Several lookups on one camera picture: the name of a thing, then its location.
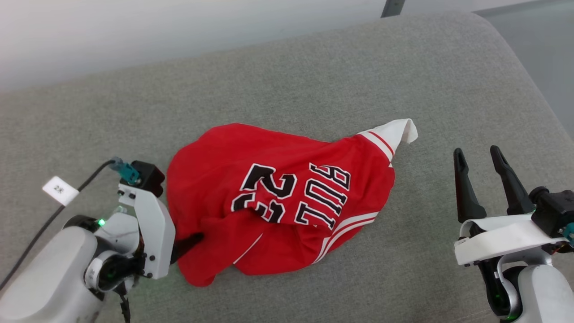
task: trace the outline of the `basketball jersey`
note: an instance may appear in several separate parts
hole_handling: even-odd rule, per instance
[[[265,275],[319,262],[375,220],[394,183],[395,150],[417,136],[410,119],[334,143],[244,124],[212,128],[168,168],[176,241],[204,234],[178,261],[181,272],[207,286],[232,264]]]

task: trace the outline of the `blue connector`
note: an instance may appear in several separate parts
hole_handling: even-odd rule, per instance
[[[118,172],[122,179],[129,185],[136,185],[139,182],[139,172],[130,164],[124,163],[120,157],[114,157],[112,160],[114,160],[115,163],[110,164],[110,168]]]
[[[571,245],[574,245],[574,222],[565,226],[562,234],[566,239],[568,239],[568,241],[570,241]]]

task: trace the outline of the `gray upholstery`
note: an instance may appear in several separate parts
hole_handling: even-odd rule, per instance
[[[51,176],[77,187],[114,155],[165,170],[229,122],[331,141],[396,118],[412,118],[420,136],[399,147],[390,199],[354,239],[298,272],[229,268],[203,289],[173,266],[130,294],[132,322],[497,322],[478,269],[453,255],[452,151],[463,148],[479,200],[502,214],[490,145],[527,190],[553,191],[574,185],[574,145],[500,35],[466,13],[385,18],[0,97],[0,276],[57,208],[41,191]],[[117,179],[102,173],[34,253],[68,217],[108,216]],[[554,259],[573,282],[572,255]],[[118,302],[101,322],[123,322]]]

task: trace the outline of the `black and white lettering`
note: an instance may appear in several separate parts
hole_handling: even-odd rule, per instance
[[[327,205],[337,214],[337,216],[341,215],[343,205],[347,202],[347,196],[345,194],[335,191],[328,185],[321,183],[316,179],[309,179],[307,181],[307,185],[305,185],[305,196]]]
[[[309,220],[305,216],[312,216],[316,217],[323,222],[325,222],[329,228],[332,230],[335,226],[335,219],[328,217],[325,213],[317,211],[305,202],[299,202],[299,208],[297,209],[297,215],[295,216],[295,222],[299,224],[307,225],[309,224]]]
[[[285,214],[285,207],[283,206],[283,204],[277,203],[277,201],[275,200],[272,200],[269,203],[269,210],[270,210],[269,214],[261,215],[261,217],[267,222],[279,223],[281,221],[281,218]]]
[[[261,182],[264,188],[269,193],[277,196],[278,199],[290,197],[295,190],[297,177],[293,174],[284,174],[281,176],[281,186],[277,186],[273,180],[275,170],[275,168],[269,166],[259,164],[251,165],[249,172],[243,180],[241,190],[255,191],[257,189],[257,184]],[[255,194],[256,192],[239,194],[231,203],[231,211],[234,212],[247,208],[250,202],[255,201]],[[257,207],[254,210],[265,221],[272,223],[279,223],[285,214],[285,206],[276,200],[269,202],[269,205],[257,202]]]
[[[259,164],[251,165],[249,172],[241,185],[242,191],[255,191],[259,182],[263,183],[265,189],[279,199],[288,198],[293,194],[297,184],[295,174],[283,174],[281,176],[281,186],[278,186],[273,179],[276,169]]]
[[[336,183],[337,185],[341,186],[347,191],[350,188],[351,174],[349,172],[342,170],[337,166],[329,166],[329,165],[315,166],[312,163],[309,163],[309,169],[325,177],[331,182]]]
[[[255,193],[243,193],[240,194],[238,197],[234,198],[231,202],[231,211],[239,211],[245,209],[249,202],[253,202],[255,200]]]

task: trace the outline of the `fabric surface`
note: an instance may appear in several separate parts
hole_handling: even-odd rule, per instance
[[[173,267],[130,293],[132,322],[497,322],[478,269],[453,254],[452,152],[464,150],[487,212],[503,214],[490,145],[527,190],[561,191],[574,183],[574,144],[500,35],[466,13],[384,18],[1,96],[0,276],[57,208],[41,190],[54,175],[77,187],[114,155],[166,170],[179,148],[232,122],[334,141],[406,117],[420,137],[393,159],[377,221],[351,241],[300,271],[229,268],[204,289]],[[117,181],[103,172],[32,256],[70,216],[111,214]],[[554,264],[572,283],[572,255]],[[117,296],[99,320],[123,322]]]
[[[204,236],[178,260],[182,274],[208,286],[232,264],[268,275],[319,262],[375,220],[394,152],[416,138],[410,119],[333,143],[245,124],[210,129],[168,168],[176,241]]]

